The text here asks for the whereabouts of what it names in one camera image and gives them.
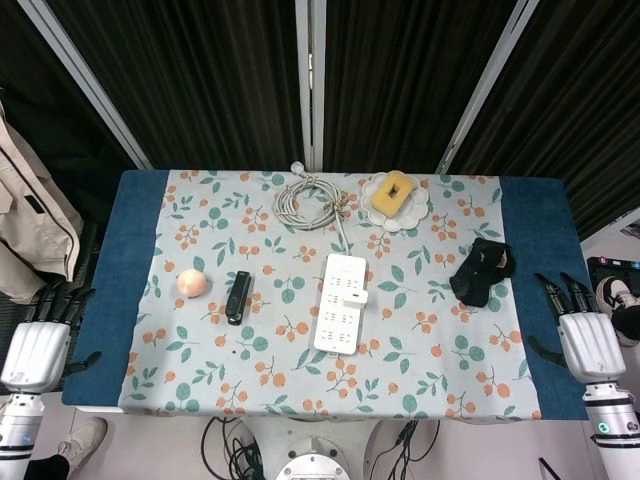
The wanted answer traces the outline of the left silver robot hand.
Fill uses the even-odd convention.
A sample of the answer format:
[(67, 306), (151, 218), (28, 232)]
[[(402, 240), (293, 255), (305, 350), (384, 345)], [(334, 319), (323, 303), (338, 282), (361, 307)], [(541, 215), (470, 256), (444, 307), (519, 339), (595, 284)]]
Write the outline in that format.
[(95, 290), (89, 286), (69, 289), (58, 280), (39, 289), (28, 304), (26, 318), (13, 333), (1, 384), (11, 394), (43, 394), (54, 390), (70, 375), (84, 372), (102, 357), (100, 351), (70, 362), (72, 334), (82, 322)]

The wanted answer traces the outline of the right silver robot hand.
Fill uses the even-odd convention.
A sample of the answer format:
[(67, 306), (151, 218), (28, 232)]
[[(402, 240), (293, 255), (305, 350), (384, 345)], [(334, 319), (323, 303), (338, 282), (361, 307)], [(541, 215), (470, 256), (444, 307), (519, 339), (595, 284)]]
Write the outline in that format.
[(543, 360), (568, 369), (582, 384), (617, 381), (626, 365), (611, 321), (599, 311), (586, 285), (564, 272), (560, 277), (568, 293), (542, 274), (535, 275), (554, 315), (562, 350), (550, 350), (533, 335), (527, 337), (530, 348)]

